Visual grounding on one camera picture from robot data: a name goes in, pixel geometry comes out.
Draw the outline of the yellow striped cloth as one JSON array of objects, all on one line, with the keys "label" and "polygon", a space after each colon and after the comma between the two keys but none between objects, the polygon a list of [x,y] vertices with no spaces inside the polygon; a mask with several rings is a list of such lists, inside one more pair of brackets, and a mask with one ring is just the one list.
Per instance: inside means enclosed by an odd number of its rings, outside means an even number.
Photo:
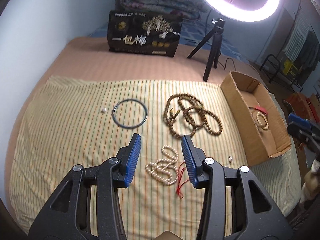
[{"label": "yellow striped cloth", "polygon": [[51,77],[20,124],[9,196],[31,239],[288,239],[296,149],[257,79]]}]

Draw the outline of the tan bed sheet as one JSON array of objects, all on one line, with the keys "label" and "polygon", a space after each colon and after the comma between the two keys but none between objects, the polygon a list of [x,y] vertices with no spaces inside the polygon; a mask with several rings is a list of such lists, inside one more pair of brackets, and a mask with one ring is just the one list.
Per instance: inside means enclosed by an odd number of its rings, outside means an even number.
[{"label": "tan bed sheet", "polygon": [[31,85],[18,108],[6,150],[13,155],[22,115],[36,91],[53,75],[86,81],[179,80],[202,81],[209,52],[201,49],[188,59],[191,46],[178,45],[174,57],[113,53],[105,38],[78,37],[69,42],[48,70]]}]

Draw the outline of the yellow black box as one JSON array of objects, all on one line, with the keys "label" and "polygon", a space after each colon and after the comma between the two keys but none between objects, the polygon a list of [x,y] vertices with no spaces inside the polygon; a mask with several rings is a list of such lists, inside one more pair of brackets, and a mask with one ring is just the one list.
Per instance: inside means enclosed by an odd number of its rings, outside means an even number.
[{"label": "yellow black box", "polygon": [[299,73],[299,70],[295,67],[292,61],[286,59],[284,62],[283,74],[285,76],[296,76]]}]

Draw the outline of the white striped towel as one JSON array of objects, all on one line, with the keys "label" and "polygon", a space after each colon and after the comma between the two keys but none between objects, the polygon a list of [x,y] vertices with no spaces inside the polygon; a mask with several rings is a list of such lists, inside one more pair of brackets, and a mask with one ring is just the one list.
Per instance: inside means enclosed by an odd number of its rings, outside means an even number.
[{"label": "white striped towel", "polygon": [[294,62],[301,52],[310,30],[309,21],[305,16],[300,15],[296,18],[294,26],[291,30],[287,43],[283,48],[285,56]]}]

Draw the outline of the open cardboard box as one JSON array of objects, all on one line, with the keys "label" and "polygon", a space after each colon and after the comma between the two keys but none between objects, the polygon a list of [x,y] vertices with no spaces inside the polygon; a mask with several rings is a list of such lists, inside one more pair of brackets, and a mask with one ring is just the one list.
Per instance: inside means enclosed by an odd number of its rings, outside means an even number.
[{"label": "open cardboard box", "polygon": [[[290,136],[265,86],[240,72],[230,72],[221,83],[244,146],[247,163],[254,166],[291,149]],[[264,107],[268,116],[249,107]]]}]

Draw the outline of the black snack bag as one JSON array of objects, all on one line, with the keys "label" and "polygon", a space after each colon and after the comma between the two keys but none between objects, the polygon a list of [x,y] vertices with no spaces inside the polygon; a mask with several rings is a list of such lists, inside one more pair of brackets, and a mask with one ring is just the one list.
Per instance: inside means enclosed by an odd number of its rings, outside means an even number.
[{"label": "black snack bag", "polygon": [[156,12],[109,13],[107,42],[111,52],[174,57],[183,18]]}]

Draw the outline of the dark blue bangle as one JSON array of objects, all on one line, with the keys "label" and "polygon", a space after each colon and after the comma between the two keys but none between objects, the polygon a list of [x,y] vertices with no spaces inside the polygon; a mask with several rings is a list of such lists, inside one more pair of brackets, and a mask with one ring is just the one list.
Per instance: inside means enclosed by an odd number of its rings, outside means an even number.
[{"label": "dark blue bangle", "polygon": [[123,129],[136,129],[145,124],[148,118],[146,104],[135,98],[127,98],[117,102],[111,112],[112,121]]}]

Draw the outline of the dark hanging clothes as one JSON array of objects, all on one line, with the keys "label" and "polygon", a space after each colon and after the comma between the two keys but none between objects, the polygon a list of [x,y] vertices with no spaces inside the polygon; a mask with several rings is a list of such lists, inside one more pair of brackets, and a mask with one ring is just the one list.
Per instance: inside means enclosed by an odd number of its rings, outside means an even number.
[{"label": "dark hanging clothes", "polygon": [[309,31],[306,41],[296,59],[298,68],[315,70],[319,61],[319,41],[313,31]]}]

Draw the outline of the folded floral quilt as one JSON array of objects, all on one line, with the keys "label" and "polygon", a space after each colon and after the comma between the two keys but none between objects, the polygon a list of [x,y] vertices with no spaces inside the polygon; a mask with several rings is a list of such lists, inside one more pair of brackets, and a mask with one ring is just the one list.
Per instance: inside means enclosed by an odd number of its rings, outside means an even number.
[{"label": "folded floral quilt", "polygon": [[208,11],[203,0],[117,0],[123,11],[156,12],[196,21]]}]

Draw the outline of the black clothes rack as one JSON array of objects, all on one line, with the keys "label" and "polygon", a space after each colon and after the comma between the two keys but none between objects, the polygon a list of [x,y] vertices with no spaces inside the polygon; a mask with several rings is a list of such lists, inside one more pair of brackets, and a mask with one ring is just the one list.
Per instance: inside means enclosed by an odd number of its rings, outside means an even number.
[{"label": "black clothes rack", "polygon": [[[284,62],[286,59],[288,59],[283,52],[283,48],[287,43],[291,30],[294,26],[295,20],[297,17],[302,15],[305,16],[305,18],[309,21],[308,15],[303,11],[301,4],[298,5],[297,11],[294,13],[294,15],[295,17],[291,18],[290,14],[287,11],[283,11],[283,18],[279,21],[280,29],[277,33],[277,37],[279,38],[279,40],[271,41],[271,51],[269,54],[266,55],[259,69],[266,74],[269,83],[275,82],[293,92],[295,92],[296,90],[301,92],[304,89],[304,83],[315,70],[311,70],[310,68],[298,68],[295,60],[293,64],[299,70],[299,73],[296,76],[285,76],[283,74]],[[309,31],[313,31],[315,33],[315,30],[311,25],[310,21],[309,24]]]}]

